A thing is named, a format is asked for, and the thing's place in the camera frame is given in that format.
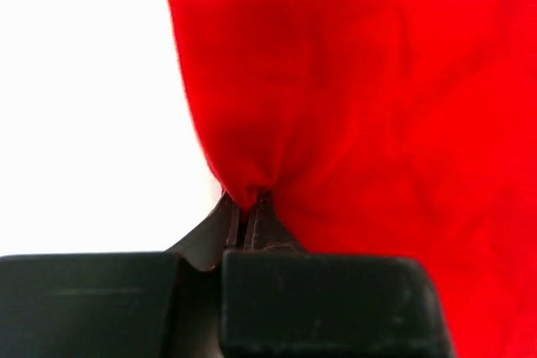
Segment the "gathered fabric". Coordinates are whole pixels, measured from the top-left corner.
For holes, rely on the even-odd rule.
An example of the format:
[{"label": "gathered fabric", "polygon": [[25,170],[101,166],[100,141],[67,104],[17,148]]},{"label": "gathered fabric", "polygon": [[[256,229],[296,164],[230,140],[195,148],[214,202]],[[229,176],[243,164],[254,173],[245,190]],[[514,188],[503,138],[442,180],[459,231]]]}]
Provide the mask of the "gathered fabric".
[{"label": "gathered fabric", "polygon": [[461,358],[537,357],[537,0],[169,0],[212,172],[312,252],[412,257]]}]

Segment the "white background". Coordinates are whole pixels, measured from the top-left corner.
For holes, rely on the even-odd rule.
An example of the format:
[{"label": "white background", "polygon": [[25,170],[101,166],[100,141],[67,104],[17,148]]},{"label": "white background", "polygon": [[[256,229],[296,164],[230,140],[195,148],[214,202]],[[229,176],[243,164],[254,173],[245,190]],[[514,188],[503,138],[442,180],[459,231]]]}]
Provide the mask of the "white background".
[{"label": "white background", "polygon": [[219,194],[166,0],[0,0],[0,256],[165,249]]}]

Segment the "red cloth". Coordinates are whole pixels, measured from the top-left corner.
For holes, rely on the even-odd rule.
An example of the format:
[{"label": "red cloth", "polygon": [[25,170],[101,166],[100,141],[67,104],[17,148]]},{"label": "red cloth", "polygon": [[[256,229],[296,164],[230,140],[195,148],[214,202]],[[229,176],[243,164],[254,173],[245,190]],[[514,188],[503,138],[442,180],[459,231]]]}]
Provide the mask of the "red cloth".
[{"label": "red cloth", "polygon": [[462,358],[537,357],[537,0],[169,0],[206,158],[312,251],[415,257]]}]

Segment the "black plastic object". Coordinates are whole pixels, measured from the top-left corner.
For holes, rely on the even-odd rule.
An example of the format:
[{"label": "black plastic object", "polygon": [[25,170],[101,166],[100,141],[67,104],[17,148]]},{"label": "black plastic object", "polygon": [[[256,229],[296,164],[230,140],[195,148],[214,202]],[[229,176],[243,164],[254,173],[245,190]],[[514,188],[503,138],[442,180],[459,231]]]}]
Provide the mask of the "black plastic object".
[{"label": "black plastic object", "polygon": [[455,356],[425,270],[314,255],[224,195],[167,252],[0,259],[0,358]]},{"label": "black plastic object", "polygon": [[162,356],[179,258],[171,253],[0,260],[0,357]]}]

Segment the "red fabric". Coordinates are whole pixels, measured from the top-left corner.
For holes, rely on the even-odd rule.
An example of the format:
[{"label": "red fabric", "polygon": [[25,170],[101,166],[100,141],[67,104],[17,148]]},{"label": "red fabric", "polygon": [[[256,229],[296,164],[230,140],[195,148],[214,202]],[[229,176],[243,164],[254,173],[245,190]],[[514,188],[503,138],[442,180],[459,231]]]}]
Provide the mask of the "red fabric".
[{"label": "red fabric", "polygon": [[415,257],[462,358],[537,357],[537,0],[169,0],[196,131],[312,251]]}]

